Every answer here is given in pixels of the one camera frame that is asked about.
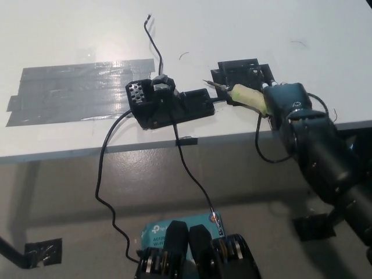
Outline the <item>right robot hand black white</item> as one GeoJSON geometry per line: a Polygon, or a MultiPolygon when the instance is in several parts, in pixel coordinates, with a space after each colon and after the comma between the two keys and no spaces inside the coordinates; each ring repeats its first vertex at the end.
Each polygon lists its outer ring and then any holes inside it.
{"type": "Polygon", "coordinates": [[[263,87],[263,96],[273,130],[279,130],[292,111],[312,110],[312,102],[301,83],[268,85],[263,87]]]}

